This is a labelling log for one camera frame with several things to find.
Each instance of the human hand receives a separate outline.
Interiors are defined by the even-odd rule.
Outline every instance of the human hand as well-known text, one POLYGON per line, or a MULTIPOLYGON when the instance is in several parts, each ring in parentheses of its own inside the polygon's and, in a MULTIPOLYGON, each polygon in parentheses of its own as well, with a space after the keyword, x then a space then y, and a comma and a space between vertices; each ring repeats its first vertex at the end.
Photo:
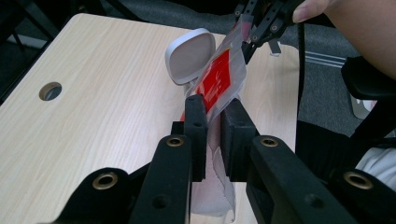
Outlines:
POLYGON ((293 12, 293 22, 298 23, 322 14, 336 0, 305 0, 293 12))

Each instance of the gray surface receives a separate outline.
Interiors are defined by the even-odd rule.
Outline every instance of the gray surface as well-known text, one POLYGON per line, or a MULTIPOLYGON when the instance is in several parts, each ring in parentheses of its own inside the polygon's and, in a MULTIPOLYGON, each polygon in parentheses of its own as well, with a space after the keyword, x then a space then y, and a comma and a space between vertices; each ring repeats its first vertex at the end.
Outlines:
MULTIPOLYGON (((28 9, 54 35, 57 30, 30 0, 23 1, 28 9)), ((234 23, 233 15, 216 16, 197 13, 193 10, 162 0, 122 0, 137 16, 152 23, 195 29, 204 27, 210 32, 227 34, 234 23)), ((122 18, 113 7, 103 2, 108 16, 122 18)), ((358 52, 333 28, 316 25, 305 26, 306 50, 333 56, 356 56, 358 52)), ((18 32, 45 39, 29 21, 23 22, 18 32)), ((281 43, 297 46, 296 27, 290 27, 281 37, 281 43)), ((10 72, 9 67, 18 67, 24 56, 17 47, 0 47, 1 77, 10 72)), ((317 124, 338 133, 351 135, 361 122, 352 113, 349 94, 341 78, 339 68, 306 64, 304 95, 300 106, 299 119, 317 124)))

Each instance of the wooden table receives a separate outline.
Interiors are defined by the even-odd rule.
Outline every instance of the wooden table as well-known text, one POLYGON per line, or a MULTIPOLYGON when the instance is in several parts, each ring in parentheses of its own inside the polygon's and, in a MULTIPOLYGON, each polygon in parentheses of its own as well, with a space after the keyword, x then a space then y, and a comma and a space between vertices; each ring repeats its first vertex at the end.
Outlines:
MULTIPOLYGON (((83 14, 64 27, 0 107, 0 223, 51 222, 93 171, 131 173, 151 160, 184 107, 164 52, 188 31, 83 14), (49 83, 62 92, 43 101, 49 83)), ((241 95, 259 132, 294 149, 298 52, 281 49, 280 57, 267 45, 256 51, 241 95)), ((254 223, 244 184, 236 184, 236 201, 235 223, 254 223)))

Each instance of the round hole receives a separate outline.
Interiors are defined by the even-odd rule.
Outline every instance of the round hole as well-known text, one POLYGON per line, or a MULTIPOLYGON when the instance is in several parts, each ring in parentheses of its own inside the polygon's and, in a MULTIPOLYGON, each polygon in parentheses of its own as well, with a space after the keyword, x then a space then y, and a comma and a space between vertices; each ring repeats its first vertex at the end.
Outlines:
POLYGON ((60 83, 51 82, 45 85, 43 88, 41 88, 40 92, 38 93, 38 96, 43 101, 50 101, 58 97, 59 94, 61 94, 61 91, 62 91, 62 85, 60 83))
POLYGON ((110 189, 116 185, 118 180, 118 176, 113 172, 100 174, 93 180, 92 186, 95 189, 110 189))
POLYGON ((156 209, 163 209, 169 205, 171 202, 169 196, 161 194, 154 198, 152 201, 152 206, 156 209))
POLYGON ((272 138, 263 138, 261 140, 261 142, 266 147, 277 147, 277 145, 278 145, 278 142, 275 139, 272 139, 272 138))
POLYGON ((173 138, 169 138, 169 139, 166 141, 166 144, 167 144, 169 147, 180 147, 181 145, 184 144, 184 141, 183 141, 182 138, 173 137, 173 138))
POLYGON ((345 181, 358 189, 372 189, 373 183, 364 175, 355 172, 344 173, 345 181))
POLYGON ((324 202, 319 198, 318 195, 315 194, 305 195, 304 200, 307 204, 314 208, 322 208, 324 206, 324 202))

